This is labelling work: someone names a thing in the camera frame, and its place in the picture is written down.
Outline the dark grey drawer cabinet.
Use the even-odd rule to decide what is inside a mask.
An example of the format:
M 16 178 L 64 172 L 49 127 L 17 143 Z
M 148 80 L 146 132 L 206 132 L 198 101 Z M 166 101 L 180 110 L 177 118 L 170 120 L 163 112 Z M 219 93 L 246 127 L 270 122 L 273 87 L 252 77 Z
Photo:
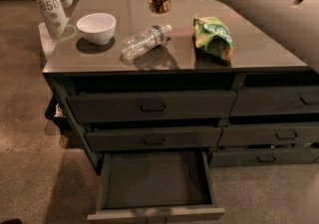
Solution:
M 211 126 L 221 128 L 221 137 L 222 130 L 232 125 L 318 122 L 318 113 L 231 116 L 233 106 L 227 117 L 77 122 L 67 97 L 80 94 L 226 91 L 235 92 L 237 97 L 237 92 L 246 88 L 318 87 L 316 71 L 216 0 L 171 0 L 169 12 L 162 15 L 153 14 L 147 0 L 80 0 L 73 18 L 91 12 L 107 12 L 117 18 L 115 39 L 95 46 L 74 27 L 68 27 L 46 64 L 44 75 L 95 169 L 100 169 L 104 156 L 113 152 L 91 150 L 85 135 L 95 129 Z M 229 29 L 233 40 L 231 66 L 195 47 L 195 14 L 216 17 Z M 167 40 L 133 60 L 126 60 L 121 42 L 153 25 L 171 25 Z M 318 141 L 247 146 L 217 143 L 194 148 L 202 148 L 209 155 L 222 150 L 310 147 L 318 148 Z

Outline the top left drawer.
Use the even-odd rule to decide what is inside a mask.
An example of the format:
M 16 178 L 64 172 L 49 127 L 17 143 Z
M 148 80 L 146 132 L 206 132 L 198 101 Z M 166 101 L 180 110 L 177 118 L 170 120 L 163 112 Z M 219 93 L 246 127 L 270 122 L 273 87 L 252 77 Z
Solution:
M 77 122 L 227 117 L 235 92 L 180 91 L 80 94 L 67 97 Z

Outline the middle left drawer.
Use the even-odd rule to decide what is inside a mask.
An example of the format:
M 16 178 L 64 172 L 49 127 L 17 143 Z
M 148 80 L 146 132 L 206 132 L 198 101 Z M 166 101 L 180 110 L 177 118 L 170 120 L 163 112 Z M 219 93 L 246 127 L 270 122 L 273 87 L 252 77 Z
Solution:
M 92 151 L 118 151 L 210 147 L 217 145 L 220 135 L 220 127 L 180 126 L 95 129 L 87 132 L 85 138 Z

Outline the top right drawer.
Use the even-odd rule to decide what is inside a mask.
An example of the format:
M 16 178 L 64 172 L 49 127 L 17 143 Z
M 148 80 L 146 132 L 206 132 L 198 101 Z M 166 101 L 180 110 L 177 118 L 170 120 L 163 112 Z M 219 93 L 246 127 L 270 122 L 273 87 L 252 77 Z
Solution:
M 237 92 L 231 116 L 302 114 L 319 112 L 319 88 L 246 88 Z

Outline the open bottom left drawer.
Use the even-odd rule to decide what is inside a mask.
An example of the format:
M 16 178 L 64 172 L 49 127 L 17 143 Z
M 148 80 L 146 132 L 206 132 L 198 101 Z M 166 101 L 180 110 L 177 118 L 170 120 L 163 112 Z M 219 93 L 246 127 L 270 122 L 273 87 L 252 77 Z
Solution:
M 218 220 L 203 150 L 117 152 L 104 156 L 89 224 L 175 224 Z

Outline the middle right drawer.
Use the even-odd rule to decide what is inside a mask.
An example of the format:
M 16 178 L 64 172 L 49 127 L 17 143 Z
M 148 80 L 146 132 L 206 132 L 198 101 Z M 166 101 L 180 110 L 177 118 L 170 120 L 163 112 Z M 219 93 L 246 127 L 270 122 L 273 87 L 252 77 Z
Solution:
M 312 143 L 318 140 L 318 122 L 243 124 L 225 127 L 218 145 Z

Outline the bottom right drawer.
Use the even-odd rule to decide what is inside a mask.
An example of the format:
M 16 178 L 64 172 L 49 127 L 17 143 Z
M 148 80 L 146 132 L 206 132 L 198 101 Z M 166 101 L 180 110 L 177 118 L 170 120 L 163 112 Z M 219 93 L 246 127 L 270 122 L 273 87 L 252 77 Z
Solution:
M 319 149 L 312 147 L 222 150 L 207 157 L 210 167 L 307 164 L 317 162 L 318 158 Z

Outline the clear plastic water bottle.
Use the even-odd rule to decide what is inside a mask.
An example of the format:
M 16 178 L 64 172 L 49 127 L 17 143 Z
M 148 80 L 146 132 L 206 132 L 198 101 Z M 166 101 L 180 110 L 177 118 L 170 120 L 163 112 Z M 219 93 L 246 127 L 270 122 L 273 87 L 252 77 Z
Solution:
M 120 44 L 121 53 L 126 60 L 133 60 L 163 44 L 171 31 L 171 25 L 150 26 L 124 39 Z

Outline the white ceramic bowl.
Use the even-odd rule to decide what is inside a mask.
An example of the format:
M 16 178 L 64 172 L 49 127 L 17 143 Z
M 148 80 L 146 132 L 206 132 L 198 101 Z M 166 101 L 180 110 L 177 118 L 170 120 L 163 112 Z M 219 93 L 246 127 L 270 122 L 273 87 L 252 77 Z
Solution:
M 92 13 L 78 20 L 82 36 L 96 45 L 107 44 L 115 35 L 117 19 L 108 13 Z

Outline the green snack bag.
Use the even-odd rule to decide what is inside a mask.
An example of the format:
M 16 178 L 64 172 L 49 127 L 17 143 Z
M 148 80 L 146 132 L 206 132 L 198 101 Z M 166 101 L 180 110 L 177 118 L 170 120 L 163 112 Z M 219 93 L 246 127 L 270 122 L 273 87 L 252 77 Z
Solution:
M 218 58 L 226 66 L 233 61 L 233 40 L 229 29 L 216 17 L 193 17 L 194 44 L 202 52 Z

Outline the black bin beside cabinet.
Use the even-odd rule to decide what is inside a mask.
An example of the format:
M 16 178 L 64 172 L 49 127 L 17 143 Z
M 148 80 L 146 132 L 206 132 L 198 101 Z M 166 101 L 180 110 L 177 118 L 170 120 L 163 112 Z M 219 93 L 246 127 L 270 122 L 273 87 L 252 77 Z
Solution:
M 51 97 L 46 111 L 45 111 L 45 118 L 47 120 L 52 121 L 59 130 L 69 129 L 70 126 L 68 121 L 63 115 L 63 112 L 60 109 L 58 102 L 56 101 L 55 97 Z

